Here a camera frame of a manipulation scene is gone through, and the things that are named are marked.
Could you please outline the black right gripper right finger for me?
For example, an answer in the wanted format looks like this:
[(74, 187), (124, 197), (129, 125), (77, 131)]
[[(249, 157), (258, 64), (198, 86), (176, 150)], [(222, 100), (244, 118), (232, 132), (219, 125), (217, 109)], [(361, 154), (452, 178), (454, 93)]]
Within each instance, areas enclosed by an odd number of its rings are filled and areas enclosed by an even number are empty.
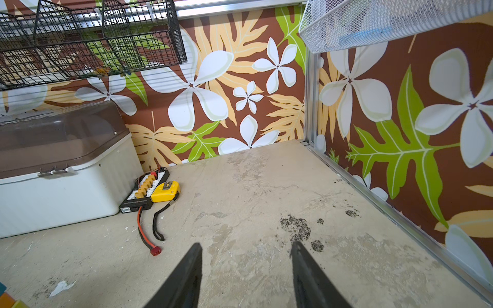
[(351, 307), (301, 242), (292, 243), (290, 255), (297, 307)]

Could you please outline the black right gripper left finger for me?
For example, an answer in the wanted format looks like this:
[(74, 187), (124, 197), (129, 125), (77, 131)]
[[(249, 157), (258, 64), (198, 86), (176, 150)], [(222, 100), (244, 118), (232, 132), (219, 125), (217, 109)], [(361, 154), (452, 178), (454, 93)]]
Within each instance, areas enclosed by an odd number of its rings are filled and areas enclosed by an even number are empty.
[(200, 243), (194, 243), (145, 308), (198, 307), (202, 251)]

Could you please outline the orange rectangular wood block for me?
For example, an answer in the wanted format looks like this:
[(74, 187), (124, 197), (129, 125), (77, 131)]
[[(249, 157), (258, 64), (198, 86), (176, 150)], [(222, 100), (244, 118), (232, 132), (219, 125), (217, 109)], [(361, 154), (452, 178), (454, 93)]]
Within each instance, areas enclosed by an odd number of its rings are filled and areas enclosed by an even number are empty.
[(12, 308), (16, 303), (16, 300), (13, 299), (8, 293), (3, 293), (0, 296), (0, 308)]

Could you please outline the teal cube wood block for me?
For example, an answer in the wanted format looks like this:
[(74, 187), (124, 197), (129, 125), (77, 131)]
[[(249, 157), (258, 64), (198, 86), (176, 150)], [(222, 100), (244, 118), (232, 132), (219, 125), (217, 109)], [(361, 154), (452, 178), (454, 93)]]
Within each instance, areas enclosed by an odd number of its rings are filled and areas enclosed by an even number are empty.
[(6, 286), (0, 283), (0, 296), (2, 296), (6, 291)]

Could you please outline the lime cube block front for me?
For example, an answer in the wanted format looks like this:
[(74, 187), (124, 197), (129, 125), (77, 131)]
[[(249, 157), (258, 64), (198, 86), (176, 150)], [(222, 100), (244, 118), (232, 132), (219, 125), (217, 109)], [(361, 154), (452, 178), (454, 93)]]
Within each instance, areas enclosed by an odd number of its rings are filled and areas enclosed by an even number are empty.
[(12, 308), (29, 308), (23, 301), (18, 300), (14, 303)]

